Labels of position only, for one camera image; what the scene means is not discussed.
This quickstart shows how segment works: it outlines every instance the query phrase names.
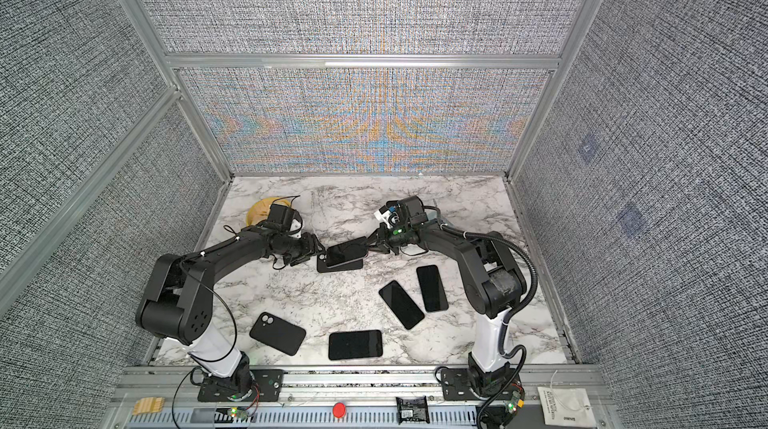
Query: smartphone screen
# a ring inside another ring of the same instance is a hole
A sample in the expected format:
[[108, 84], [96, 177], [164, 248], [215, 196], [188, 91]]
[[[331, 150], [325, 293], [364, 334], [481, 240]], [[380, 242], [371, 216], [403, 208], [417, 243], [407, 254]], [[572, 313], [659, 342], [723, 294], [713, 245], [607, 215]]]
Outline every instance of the smartphone screen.
[[382, 357], [381, 331], [333, 332], [328, 338], [328, 358], [332, 361]]
[[416, 302], [411, 299], [411, 296], [397, 281], [392, 281], [381, 288], [379, 295], [382, 296], [382, 299], [406, 329], [413, 328], [421, 319], [424, 319], [422, 310], [418, 308]]
[[366, 238], [359, 237], [351, 241], [330, 246], [326, 250], [326, 267], [330, 269], [337, 265], [346, 264], [347, 262], [359, 261], [367, 255], [368, 248], [366, 247]]
[[416, 269], [418, 285], [422, 289], [424, 310], [427, 312], [445, 311], [448, 309], [446, 291], [442, 288], [440, 271], [436, 265], [423, 265]]

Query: red button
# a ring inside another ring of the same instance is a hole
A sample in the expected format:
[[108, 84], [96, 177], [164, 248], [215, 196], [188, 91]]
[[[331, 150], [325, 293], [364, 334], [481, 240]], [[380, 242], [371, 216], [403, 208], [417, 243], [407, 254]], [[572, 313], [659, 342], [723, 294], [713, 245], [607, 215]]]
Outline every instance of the red button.
[[346, 407], [344, 404], [337, 402], [335, 406], [333, 406], [333, 416], [337, 419], [341, 419], [346, 414]]

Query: yellow round object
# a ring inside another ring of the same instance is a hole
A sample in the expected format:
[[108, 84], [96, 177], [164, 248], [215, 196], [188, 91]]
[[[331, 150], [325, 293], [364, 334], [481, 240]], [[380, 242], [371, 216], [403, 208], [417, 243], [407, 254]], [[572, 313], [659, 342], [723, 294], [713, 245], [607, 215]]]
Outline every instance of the yellow round object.
[[245, 225], [254, 225], [264, 221], [266, 216], [270, 214], [270, 206], [275, 201], [277, 201], [277, 204], [287, 205], [290, 207], [290, 199], [280, 197], [263, 198], [256, 204], [252, 205], [250, 209], [248, 209], [248, 213], [245, 216]]

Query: blue patch on wall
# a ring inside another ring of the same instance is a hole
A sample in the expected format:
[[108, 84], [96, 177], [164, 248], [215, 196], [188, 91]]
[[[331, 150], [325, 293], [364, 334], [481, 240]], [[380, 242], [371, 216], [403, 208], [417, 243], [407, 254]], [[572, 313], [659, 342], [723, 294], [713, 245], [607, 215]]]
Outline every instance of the blue patch on wall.
[[640, 212], [638, 206], [631, 201], [627, 202], [627, 205], [619, 211], [617, 219], [621, 226], [621, 230], [629, 237], [638, 235], [645, 227], [643, 213]]
[[581, 158], [589, 164], [592, 162], [594, 156], [598, 153], [600, 145], [598, 144], [598, 138], [594, 134], [587, 134], [581, 139], [581, 146], [578, 148], [578, 153]]

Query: marble tabletop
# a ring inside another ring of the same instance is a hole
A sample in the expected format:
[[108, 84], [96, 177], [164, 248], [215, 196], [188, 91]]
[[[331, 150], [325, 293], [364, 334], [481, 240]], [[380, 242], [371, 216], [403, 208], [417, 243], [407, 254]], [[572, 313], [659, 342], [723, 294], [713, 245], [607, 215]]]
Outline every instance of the marble tabletop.
[[[308, 176], [238, 177], [211, 232], [208, 245], [228, 239], [224, 230], [245, 226], [252, 204], [268, 196], [300, 194], [293, 207], [326, 246], [369, 235], [379, 225], [373, 213], [388, 200], [418, 195], [436, 205], [451, 223], [474, 232], [499, 231], [524, 247], [522, 231], [501, 177], [473, 176]], [[410, 246], [412, 253], [418, 248]], [[282, 271], [261, 259], [244, 265], [216, 284], [237, 322], [237, 347], [252, 365], [393, 365], [465, 364], [475, 340], [475, 311], [466, 299], [458, 266], [447, 256], [369, 254], [362, 270], [320, 274], [316, 258]], [[520, 263], [526, 279], [528, 272]], [[410, 331], [403, 328], [379, 297], [378, 290], [396, 280], [424, 309], [416, 268], [437, 265], [448, 298], [448, 309], [425, 313]], [[214, 299], [214, 323], [233, 337], [232, 321]], [[306, 329], [298, 353], [289, 356], [250, 338], [249, 331], [263, 311]], [[330, 361], [328, 336], [337, 331], [379, 329], [384, 355], [371, 359]], [[529, 364], [566, 361], [547, 302], [539, 291], [533, 302], [509, 325], [507, 347], [524, 344]], [[155, 365], [188, 365], [179, 343], [165, 340]]]

